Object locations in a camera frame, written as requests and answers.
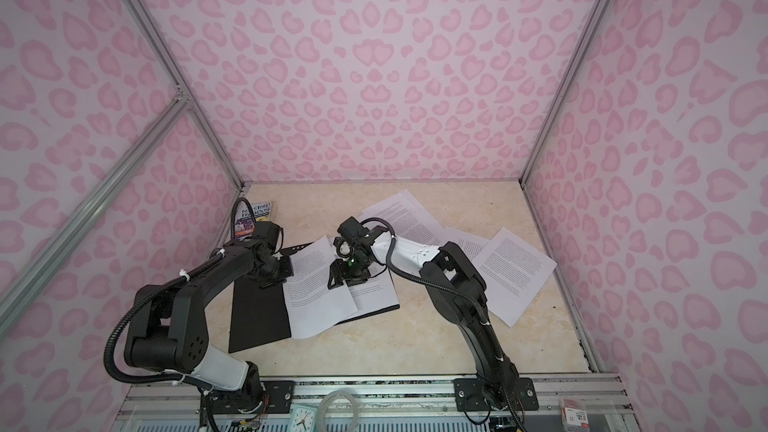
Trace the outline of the printed paper sheet corner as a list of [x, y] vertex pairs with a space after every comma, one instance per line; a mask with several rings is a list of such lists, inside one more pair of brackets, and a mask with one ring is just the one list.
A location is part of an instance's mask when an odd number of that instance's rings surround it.
[[400, 308], [400, 302], [389, 272], [349, 288], [357, 312], [345, 319], [351, 322]]

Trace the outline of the grey and black file folder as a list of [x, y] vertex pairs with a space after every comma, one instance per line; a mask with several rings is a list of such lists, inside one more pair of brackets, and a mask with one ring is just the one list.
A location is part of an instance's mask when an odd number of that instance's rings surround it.
[[251, 279], [235, 282], [228, 351], [240, 352], [285, 339], [312, 338], [347, 322], [391, 312], [400, 302], [389, 274], [362, 285], [330, 289], [333, 262], [328, 238], [283, 250], [293, 266], [287, 282], [268, 288]]

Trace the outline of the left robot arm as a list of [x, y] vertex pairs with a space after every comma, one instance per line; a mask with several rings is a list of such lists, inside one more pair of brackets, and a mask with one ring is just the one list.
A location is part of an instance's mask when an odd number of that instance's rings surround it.
[[162, 285], [141, 288], [108, 337], [105, 370], [130, 385], [195, 386], [209, 412], [266, 412], [269, 392], [258, 367], [211, 344], [205, 310], [240, 278], [269, 288], [292, 275], [290, 259], [273, 245], [230, 243], [197, 268], [182, 270]]

